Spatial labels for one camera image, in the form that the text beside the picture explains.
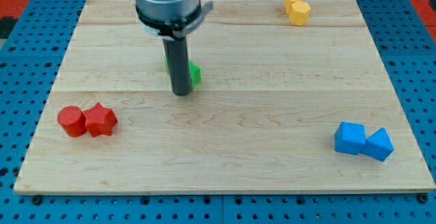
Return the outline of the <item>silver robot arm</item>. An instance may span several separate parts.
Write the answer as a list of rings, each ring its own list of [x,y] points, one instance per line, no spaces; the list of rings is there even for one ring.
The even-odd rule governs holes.
[[[135,0],[142,28],[167,40],[183,39],[195,31],[213,10],[201,0]]]

